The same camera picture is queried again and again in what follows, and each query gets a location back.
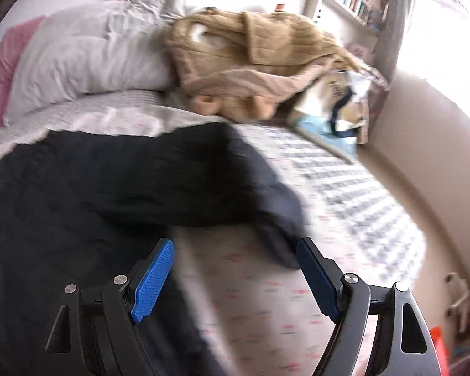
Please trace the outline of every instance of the floor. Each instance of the floor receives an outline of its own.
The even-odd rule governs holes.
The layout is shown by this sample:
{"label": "floor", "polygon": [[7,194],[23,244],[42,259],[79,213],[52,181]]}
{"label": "floor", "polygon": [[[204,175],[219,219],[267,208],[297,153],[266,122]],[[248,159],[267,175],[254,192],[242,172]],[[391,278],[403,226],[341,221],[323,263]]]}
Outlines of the floor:
{"label": "floor", "polygon": [[381,155],[362,147],[358,149],[358,158],[392,193],[426,235],[426,258],[412,293],[427,326],[442,328],[446,347],[452,352],[455,323],[445,317],[445,311],[452,302],[443,278],[449,272],[462,273],[463,268],[456,258],[449,237],[409,182]]}

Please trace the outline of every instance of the blue gripper pad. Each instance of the blue gripper pad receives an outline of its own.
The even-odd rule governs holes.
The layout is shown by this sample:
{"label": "blue gripper pad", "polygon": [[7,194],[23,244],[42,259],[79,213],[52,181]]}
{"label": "blue gripper pad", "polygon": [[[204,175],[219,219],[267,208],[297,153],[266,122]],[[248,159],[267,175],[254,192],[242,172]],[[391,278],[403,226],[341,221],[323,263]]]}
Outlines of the blue gripper pad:
{"label": "blue gripper pad", "polygon": [[131,310],[131,316],[136,322],[141,322],[143,317],[150,315],[173,262],[174,243],[167,240],[136,288]]}
{"label": "blue gripper pad", "polygon": [[303,239],[296,246],[296,257],[320,311],[337,324],[342,315],[336,305],[336,289]]}

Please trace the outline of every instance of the curtain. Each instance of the curtain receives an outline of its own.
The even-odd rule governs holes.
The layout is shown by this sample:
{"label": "curtain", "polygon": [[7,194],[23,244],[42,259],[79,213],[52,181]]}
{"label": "curtain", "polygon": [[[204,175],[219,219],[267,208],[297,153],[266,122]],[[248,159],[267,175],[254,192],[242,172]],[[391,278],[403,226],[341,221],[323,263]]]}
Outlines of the curtain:
{"label": "curtain", "polygon": [[[388,3],[384,30],[374,47],[374,67],[391,84],[402,40],[409,26],[414,0],[388,0]],[[369,98],[370,130],[375,126],[388,94],[388,92],[382,91]]]}

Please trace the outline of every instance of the pillowcase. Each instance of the pillowcase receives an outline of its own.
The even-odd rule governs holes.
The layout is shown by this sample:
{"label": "pillowcase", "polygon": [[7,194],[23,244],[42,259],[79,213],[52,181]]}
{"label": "pillowcase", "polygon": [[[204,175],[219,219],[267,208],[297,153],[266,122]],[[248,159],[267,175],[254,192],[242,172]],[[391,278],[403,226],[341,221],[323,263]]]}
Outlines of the pillowcase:
{"label": "pillowcase", "polygon": [[186,0],[106,0],[45,21],[14,76],[6,121],[85,94],[176,84],[165,32]]}
{"label": "pillowcase", "polygon": [[45,18],[43,15],[8,29],[0,43],[0,126],[21,55]]}

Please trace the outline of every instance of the white pillow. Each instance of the white pillow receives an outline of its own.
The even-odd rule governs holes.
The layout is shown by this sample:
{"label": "white pillow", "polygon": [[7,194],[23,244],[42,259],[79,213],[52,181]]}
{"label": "white pillow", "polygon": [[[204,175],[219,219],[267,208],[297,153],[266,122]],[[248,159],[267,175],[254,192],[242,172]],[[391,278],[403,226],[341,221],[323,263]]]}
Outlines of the white pillow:
{"label": "white pillow", "polygon": [[164,36],[185,10],[186,0],[108,0],[51,15],[15,71],[6,122],[84,94],[173,87]]}

